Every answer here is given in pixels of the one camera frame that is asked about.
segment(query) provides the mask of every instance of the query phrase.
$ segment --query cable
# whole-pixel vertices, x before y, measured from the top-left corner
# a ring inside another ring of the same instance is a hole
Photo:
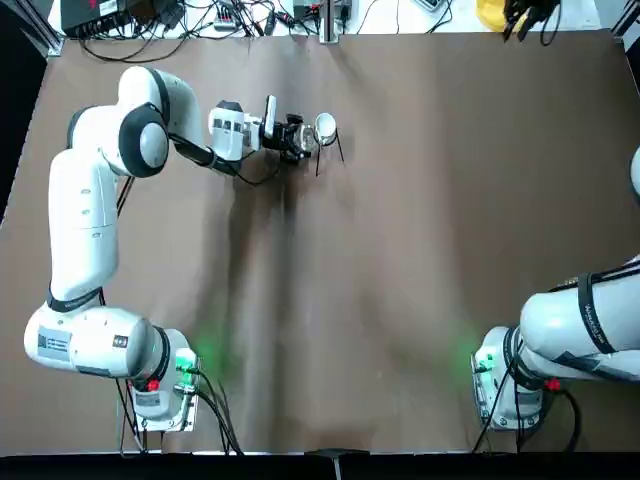
[[[245,155],[244,157],[242,157],[242,160],[244,160],[245,158],[251,156],[253,153],[255,152],[251,152],[247,155]],[[278,175],[278,173],[280,173],[280,163],[278,162],[278,166],[276,167],[276,169],[271,172],[269,175],[265,176],[264,178],[258,180],[258,181],[252,181],[249,180],[245,177],[242,176],[242,174],[240,173],[239,170],[236,169],[236,167],[233,165],[232,162],[229,162],[223,158],[218,158],[217,160],[223,162],[227,167],[229,167],[229,170],[231,170],[233,172],[233,174],[235,176],[237,176],[240,180],[242,180],[244,183],[246,183],[247,185],[251,185],[252,187],[259,187],[260,185],[262,185],[263,183],[268,182],[269,180],[273,179],[276,175]]]
[[[551,19],[552,15],[553,12],[551,12],[551,15],[549,15],[544,21],[544,23],[542,24],[542,29],[540,30],[540,45],[542,45],[543,47],[548,47],[549,45],[551,45],[553,43],[553,40],[556,38],[556,35],[558,34],[558,30],[560,29],[560,19],[562,18],[562,0],[558,0],[558,21],[556,22],[556,28],[551,34],[551,38],[549,38],[549,41],[545,42],[544,33],[547,29],[547,25],[549,24],[549,20]]]
[[[400,0],[396,3],[396,35],[400,33]]]
[[[127,423],[129,424],[129,428],[131,428],[131,433],[133,436],[133,440],[136,442],[136,445],[138,446],[138,449],[140,450],[140,452],[144,452],[144,449],[142,448],[142,445],[140,444],[140,438],[138,437],[138,435],[136,434],[136,429],[133,426],[133,422],[131,421],[131,417],[129,416],[129,410],[127,409],[127,403],[126,400],[124,399],[124,396],[122,395],[122,390],[120,389],[120,382],[118,381],[118,379],[115,379],[116,381],[116,386],[118,387],[118,395],[120,396],[120,402],[122,403],[122,406],[124,408],[124,415],[125,418],[127,419]],[[124,437],[124,428],[122,429],[121,432],[122,437]]]
[[[447,23],[451,23],[453,21],[453,11],[451,10],[451,2],[453,0],[446,0],[446,1],[447,1],[447,8],[444,9],[444,12],[442,12],[442,15],[440,16],[438,21],[435,23],[435,25],[433,25],[433,27],[431,27],[425,33],[433,33],[441,26],[446,25]],[[449,13],[449,18],[443,21],[447,13]]]
[[[516,367],[513,369],[513,398],[516,404],[516,420],[518,422],[518,428],[516,429],[516,453],[520,453],[520,449],[522,448],[522,437],[524,435],[524,425],[522,423],[520,417],[520,399],[518,398],[518,358],[520,357],[520,347],[516,350],[514,354],[514,360]]]
[[[204,402],[209,406],[209,408],[215,414],[216,419],[218,420],[218,425],[222,429],[222,431],[224,432],[224,435],[227,437],[227,440],[229,440],[229,442],[231,443],[231,448],[233,448],[234,452],[237,455],[244,455],[244,453],[239,448],[239,446],[232,440],[231,434],[229,433],[229,430],[227,428],[227,424],[225,423],[224,419],[222,418],[222,415],[220,414],[220,409],[218,408],[218,406],[207,395],[205,395],[202,391],[198,390],[196,392],[196,394],[198,395],[198,397],[200,397],[202,400],[204,400]]]
[[[520,340],[520,343],[518,344],[518,348],[516,350],[520,350],[521,346],[522,346],[522,340]],[[516,361],[516,356],[514,355],[513,358],[511,359],[511,362],[509,362],[509,366],[507,367],[507,370],[504,372],[504,375],[502,376],[502,381],[500,382],[500,386],[496,391],[496,398],[493,401],[493,407],[491,407],[491,413],[489,413],[489,418],[487,419],[487,422],[484,424],[484,427],[482,428],[482,431],[480,432],[480,435],[478,436],[478,440],[476,440],[476,444],[473,446],[473,450],[471,450],[471,453],[476,453],[478,451],[478,447],[480,447],[480,443],[482,442],[482,439],[486,435],[489,425],[491,425],[493,414],[495,413],[496,407],[498,406],[498,399],[500,398],[500,393],[502,393],[502,389],[504,388],[504,385],[507,381],[509,373],[511,372],[511,369],[514,368],[515,361]]]
[[[209,381],[209,377],[207,377],[207,375],[202,370],[198,370],[198,374],[201,375],[202,378],[204,378],[205,382],[207,383],[207,387],[211,391],[211,396],[214,399],[214,403],[216,405],[222,406],[222,413],[224,414],[226,427],[227,427],[227,434],[228,434],[228,440],[229,440],[228,444],[232,445],[234,447],[234,450],[241,451],[240,444],[238,443],[238,437],[236,437],[236,432],[235,432],[235,429],[233,428],[233,423],[231,422],[231,412],[229,411],[229,401],[227,399],[227,392],[225,392],[224,387],[222,386],[222,383],[218,381],[218,388],[220,388],[220,392],[222,392],[222,397],[223,397],[223,398],[220,398],[220,396],[216,393],[215,389],[213,388],[213,385]],[[222,436],[222,432],[221,432],[221,438],[223,441],[222,445],[224,446],[224,437]]]
[[[369,4],[369,8],[367,8],[367,11],[364,12],[364,18],[362,19],[362,23],[360,24],[360,28],[358,28],[358,31],[356,32],[356,35],[360,35],[360,30],[362,30],[362,27],[364,27],[364,22],[367,21],[367,16],[369,15],[369,10],[371,10],[371,7],[373,7],[373,5],[377,2],[378,0],[373,0],[373,2],[371,2]]]

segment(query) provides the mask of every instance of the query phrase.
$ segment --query black stripe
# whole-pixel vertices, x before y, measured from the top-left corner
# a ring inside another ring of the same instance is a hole
[[[73,131],[76,129],[78,120],[80,120],[80,117],[84,112],[86,112],[87,110],[93,107],[94,105],[90,105],[88,107],[81,108],[71,116],[71,120],[69,121],[69,126],[67,127],[67,149],[73,148]]]
[[[95,290],[91,290],[89,293],[85,293],[84,295],[72,300],[58,300],[51,293],[51,285],[49,285],[49,292],[47,293],[47,305],[49,305],[49,308],[54,312],[67,313],[89,302],[91,299],[93,299],[93,297],[98,295],[101,290],[102,287],[98,287]]]
[[[578,306],[582,322],[587,329],[594,345],[601,353],[615,353],[616,349],[611,346],[607,336],[602,330],[596,307],[593,304],[593,274],[585,273],[578,277]]]
[[[164,84],[162,80],[162,76],[158,73],[157,70],[149,67],[144,67],[151,74],[153,79],[158,86],[158,92],[160,92],[160,108],[162,109],[162,119],[164,120],[165,125],[169,128],[169,120],[171,120],[171,100],[169,97],[169,91],[167,90],[167,86]]]

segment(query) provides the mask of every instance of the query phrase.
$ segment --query white robot link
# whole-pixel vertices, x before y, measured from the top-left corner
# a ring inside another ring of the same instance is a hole
[[[51,282],[48,298],[27,324],[26,353],[47,367],[127,379],[135,411],[148,430],[190,429],[187,417],[194,414],[197,398],[190,399],[192,374],[198,365],[179,331],[105,306],[102,288],[118,266],[118,177],[160,173],[170,139],[178,153],[198,165],[232,174],[245,152],[261,148],[263,140],[289,153],[300,146],[289,141],[292,134],[274,138],[274,97],[267,99],[263,118],[221,102],[209,115],[212,149],[204,146],[199,121],[189,85],[159,70],[131,67],[120,78],[115,105],[73,116],[67,150],[51,163]],[[290,131],[302,138],[308,135],[303,127],[309,128],[296,125]]]
[[[640,199],[640,149],[630,175]],[[491,329],[471,356],[483,423],[495,430],[535,427],[552,378],[639,381],[639,292],[640,255],[537,293],[522,308],[518,327]]]

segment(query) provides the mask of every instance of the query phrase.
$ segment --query black cable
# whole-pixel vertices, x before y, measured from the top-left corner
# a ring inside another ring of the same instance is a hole
[[[520,453],[522,448],[522,436],[524,434],[524,425],[520,417],[520,399],[518,398],[518,358],[520,356],[520,349],[516,350],[514,354],[515,368],[513,369],[513,398],[516,404],[516,420],[518,422],[518,428],[516,429],[516,453]]]
[[[594,273],[591,283],[595,285],[596,283],[610,282],[612,280],[620,280],[621,278],[638,275],[640,274],[640,268],[636,267],[640,267],[640,260],[628,262],[624,265],[612,268],[610,270],[604,270],[602,272]],[[561,292],[562,290],[576,288],[576,286],[577,282],[574,280],[571,282],[563,283],[561,285],[556,285],[555,287],[549,289],[549,293]]]
[[[396,3],[396,35],[400,33],[400,0]]]
[[[521,346],[522,346],[522,340],[520,340],[520,343],[518,344],[518,348],[516,350],[520,350]],[[516,356],[514,355],[513,358],[511,359],[511,362],[509,362],[509,365],[507,366],[507,370],[504,372],[504,375],[502,376],[502,380],[500,381],[500,386],[498,387],[498,390],[496,392],[496,398],[493,401],[493,407],[491,407],[491,413],[489,413],[489,418],[487,419],[487,422],[484,424],[484,427],[482,427],[482,431],[480,432],[480,435],[478,436],[478,440],[476,440],[476,444],[473,446],[473,450],[471,450],[471,453],[475,453],[478,451],[478,447],[480,447],[480,443],[482,442],[482,439],[487,434],[487,429],[489,428],[489,425],[491,425],[493,414],[495,413],[496,407],[498,406],[498,399],[500,398],[500,393],[502,393],[502,389],[504,388],[504,385],[507,382],[509,373],[515,366],[515,361],[516,361]]]
[[[580,439],[580,433],[582,432],[582,412],[576,398],[568,390],[558,390],[557,395],[563,395],[569,400],[569,405],[573,410],[573,431],[567,446],[564,447],[565,453],[572,453],[576,450],[578,440]]]
[[[453,11],[451,10],[451,2],[452,2],[452,0],[446,0],[446,1],[447,1],[447,7],[444,9],[444,12],[442,12],[442,15],[440,16],[438,21],[433,25],[433,27],[431,27],[425,33],[433,33],[438,28],[440,28],[441,26],[446,25],[447,23],[451,23],[453,21]],[[445,15],[447,13],[449,14],[449,18],[447,20],[443,21]]]
[[[124,408],[124,415],[127,419],[127,423],[129,424],[129,428],[131,429],[131,433],[134,437],[138,438],[138,441],[140,441],[140,437],[136,434],[136,429],[133,426],[133,422],[131,421],[131,417],[129,416],[129,410],[127,409],[127,403],[124,399],[124,395],[122,395],[122,390],[120,389],[120,382],[118,381],[118,379],[115,379],[116,381],[116,386],[118,387],[118,395],[120,396],[120,403],[122,403],[122,407]]]
[[[242,160],[244,160],[245,158],[249,157],[253,153],[254,152],[251,152],[248,155],[245,155],[242,158]],[[229,167],[229,170],[231,170],[236,177],[238,177],[240,180],[242,180],[247,185],[251,185],[252,187],[259,187],[263,183],[266,183],[269,180],[272,180],[273,178],[275,178],[276,175],[278,175],[278,173],[280,173],[280,163],[278,162],[278,166],[276,167],[276,169],[273,172],[271,172],[270,174],[268,174],[267,176],[265,176],[264,178],[262,178],[262,179],[260,179],[258,181],[253,181],[253,180],[249,180],[249,179],[245,178],[244,176],[242,176],[240,171],[238,169],[236,169],[236,167],[233,165],[232,162],[224,160],[223,158],[218,158],[217,160],[223,162],[227,167]]]
[[[207,396],[205,395],[203,392],[198,391],[196,392],[196,394],[202,399],[204,400],[204,402],[209,406],[209,408],[213,411],[213,413],[216,416],[216,419],[218,420],[218,425],[220,426],[220,428],[222,428],[222,430],[224,431],[224,434],[227,437],[227,440],[230,440],[231,442],[233,442],[233,440],[231,439],[231,435],[229,433],[229,430],[227,429],[227,425],[222,417],[222,415],[220,414],[220,409],[218,408],[218,406]],[[233,448],[234,452],[236,452],[237,455],[244,455],[244,453],[242,452],[242,450],[240,448],[238,448],[238,445],[234,445],[232,443],[231,448]]]
[[[222,397],[223,397],[223,398],[220,398],[220,396],[216,393],[215,389],[213,388],[213,385],[209,381],[209,377],[207,377],[207,375],[202,370],[198,370],[198,375],[201,375],[202,378],[204,378],[204,381],[206,382],[207,387],[211,392],[211,396],[213,397],[214,403],[222,407],[222,413],[224,415],[227,432],[228,432],[228,440],[229,440],[228,443],[234,447],[234,450],[241,451],[240,444],[238,442],[238,437],[236,436],[236,432],[235,432],[235,429],[233,428],[233,423],[231,421],[231,412],[229,411],[229,400],[227,398],[227,392],[225,392],[224,387],[222,386],[222,383],[218,381],[218,388],[220,388],[220,392],[222,392]],[[224,447],[224,437],[221,437],[221,438],[223,440],[222,445]]]
[[[542,29],[540,30],[540,45],[542,45],[543,47],[548,47],[549,45],[551,45],[553,43],[553,40],[556,38],[556,35],[558,34],[558,30],[560,29],[560,19],[562,18],[562,0],[558,1],[558,21],[556,22],[556,28],[551,34],[551,38],[549,38],[549,41],[545,42],[544,33],[552,16],[553,12],[551,12],[551,15],[549,15],[544,21],[544,23],[542,24]]]
[[[378,0],[373,0],[373,2],[371,2],[369,4],[369,8],[367,8],[367,11],[364,12],[364,18],[362,19],[362,23],[360,24],[360,28],[358,28],[358,31],[356,32],[356,35],[360,35],[360,30],[362,30],[362,27],[364,27],[364,22],[367,21],[367,16],[369,15],[369,10],[371,10],[371,7],[373,7],[373,5],[377,2]]]
[[[192,29],[187,28],[187,24],[185,23],[186,21],[184,20],[184,18],[181,19],[181,25],[183,26],[185,31],[184,31],[184,33],[182,33],[178,37],[180,39],[180,42],[171,51],[169,51],[168,53],[166,53],[164,55],[158,56],[158,57],[146,58],[146,59],[142,59],[142,60],[134,60],[134,57],[137,57],[138,55],[140,55],[140,53],[142,53],[151,43],[153,43],[153,41],[155,39],[158,39],[158,38],[164,39],[164,36],[166,34],[166,31],[167,31],[167,28],[165,28],[165,30],[164,30],[164,32],[163,32],[161,37],[158,37],[156,35],[157,27],[158,27],[158,24],[159,24],[158,19],[159,19],[160,14],[158,14],[143,29],[140,29],[139,31],[134,32],[134,34],[130,38],[127,38],[124,35],[122,35],[122,33],[120,31],[118,31],[119,35],[117,37],[109,37],[109,36],[106,37],[106,38],[109,38],[109,39],[122,39],[122,40],[124,40],[124,39],[137,39],[137,38],[140,38],[145,33],[149,33],[150,34],[149,38],[145,39],[145,42],[142,45],[142,47],[140,47],[138,50],[136,50],[135,52],[133,52],[131,54],[125,55],[124,57],[109,57],[107,55],[99,54],[99,53],[97,53],[97,52],[95,52],[95,51],[93,51],[92,49],[89,48],[89,46],[87,45],[87,40],[86,39],[81,39],[80,40],[80,46],[86,53],[88,53],[92,57],[97,58],[98,60],[102,60],[104,62],[121,62],[121,63],[127,63],[127,64],[144,64],[144,63],[151,63],[151,62],[157,62],[157,61],[160,61],[160,60],[164,60],[164,59],[169,58],[170,56],[172,56],[174,53],[176,53],[184,45],[184,43],[189,38],[193,38],[193,37],[209,38],[209,39],[216,38],[216,37],[201,37],[199,35],[199,32],[201,30],[203,30],[205,28],[208,28],[209,26],[211,26],[213,24],[213,22],[209,22],[207,24],[202,24],[202,23],[204,22],[204,19],[209,14],[209,12],[216,6],[217,6],[217,1],[213,1],[208,6],[202,7],[206,11],[200,17],[200,20],[198,20],[198,22],[196,22],[195,26]]]

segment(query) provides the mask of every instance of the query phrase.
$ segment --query black strap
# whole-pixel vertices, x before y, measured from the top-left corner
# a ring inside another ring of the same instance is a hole
[[[593,304],[593,280],[594,274],[585,273],[578,277],[578,306],[580,315],[587,333],[591,337],[594,345],[601,353],[615,353],[616,349],[611,346],[607,336],[602,330],[596,307]]]
[[[162,356],[160,357],[158,366],[149,377],[142,380],[134,380],[133,387],[139,392],[146,392],[147,385],[149,385],[150,381],[161,381],[164,378],[165,373],[167,373],[167,367],[169,366],[171,347],[169,345],[169,337],[167,336],[167,332],[165,332],[163,328],[158,327],[157,325],[154,325],[153,328],[157,330],[157,332],[160,334],[160,339],[162,340]]]
[[[75,310],[89,302],[101,291],[102,287],[98,287],[95,290],[91,290],[89,293],[85,293],[81,297],[74,298],[72,300],[58,300],[51,293],[51,285],[49,285],[49,291],[47,292],[47,305],[49,305],[49,308],[54,312],[68,313],[71,310]]]

